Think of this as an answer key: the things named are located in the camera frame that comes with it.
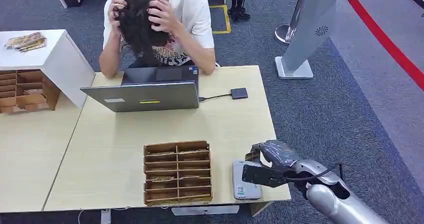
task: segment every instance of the wooden sorting box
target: wooden sorting box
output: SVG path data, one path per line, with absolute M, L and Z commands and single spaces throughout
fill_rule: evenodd
M 56 108 L 61 91 L 41 70 L 0 71 L 0 114 Z
M 144 146 L 147 206 L 210 202 L 211 152 L 204 140 Z

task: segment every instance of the robotic arm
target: robotic arm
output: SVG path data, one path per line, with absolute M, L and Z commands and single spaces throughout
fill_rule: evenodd
M 261 163 L 261 153 L 272 167 Z M 300 160 L 278 140 L 253 145 L 246 160 L 252 162 L 243 167 L 244 182 L 272 188 L 293 182 L 303 197 L 335 224 L 387 224 L 346 186 L 340 163 L 328 169 L 314 160 Z M 341 177 L 331 171 L 338 165 Z

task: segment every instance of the floor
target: floor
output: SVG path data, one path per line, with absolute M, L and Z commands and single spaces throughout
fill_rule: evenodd
M 86 0 L 63 9 L 58 0 L 0 0 L 0 31 L 67 29 L 92 67 L 103 43 L 103 5 Z M 214 35 L 223 66 L 259 65 L 277 137 L 304 159 L 344 162 L 345 181 L 389 223 L 424 223 L 424 92 L 367 30 L 346 0 L 337 0 L 338 29 L 309 59 L 314 78 L 278 79 L 274 57 L 285 47 L 273 31 L 290 21 L 297 0 L 246 0 L 247 22 Z M 423 10 L 411 0 L 359 0 L 403 52 L 424 70 Z M 222 13 L 212 12 L 220 22 Z M 122 68 L 131 62 L 131 53 Z M 113 223 L 287 223 L 329 221 L 293 188 L 292 201 L 274 203 L 256 218 L 238 214 L 175 217 L 169 209 L 113 211 Z M 79 211 L 5 213 L 1 224 L 76 223 Z M 98 210 L 81 224 L 100 223 Z

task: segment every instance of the black cable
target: black cable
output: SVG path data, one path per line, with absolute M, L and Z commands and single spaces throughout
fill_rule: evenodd
M 221 98 L 221 97 L 227 97 L 227 96 L 231 96 L 231 93 L 228 94 L 224 94 L 224 95 L 216 95 L 216 96 L 211 96 L 211 97 L 199 97 L 199 102 L 203 102 L 209 99 L 214 99 L 214 98 Z
M 313 180 L 313 179 L 319 178 L 319 177 L 321 177 L 321 176 L 323 176 L 323 175 L 325 175 L 325 174 L 327 174 L 327 173 L 331 172 L 331 170 L 335 169 L 338 165 L 342 165 L 342 163 L 341 163 L 340 161 L 337 161 L 337 162 L 334 164 L 334 166 L 333 166 L 333 167 L 328 168 L 327 170 L 325 170 L 325 171 L 323 171 L 323 172 L 321 172 L 321 173 L 319 173 L 319 174 L 316 174 L 316 175 L 310 176 L 310 177 L 303 177 L 303 178 L 281 177 L 281 179 L 283 179 L 283 180 L 288 180 L 288 181 L 309 181 L 309 180 Z
M 342 163 L 339 163 L 339 164 L 338 164 L 338 170 L 339 170 L 339 172 L 340 172 L 340 179 L 341 179 L 342 181 L 344 181 L 344 179 L 343 179 L 343 169 L 342 169 Z

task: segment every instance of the red line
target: red line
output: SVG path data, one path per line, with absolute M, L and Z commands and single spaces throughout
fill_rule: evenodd
M 384 49 L 399 64 L 400 67 L 412 78 L 412 80 L 424 91 L 424 74 L 418 69 L 408 57 L 393 43 L 392 40 L 377 25 L 373 18 L 358 0 L 347 0 L 363 23 L 368 27 L 374 37 L 380 42 Z

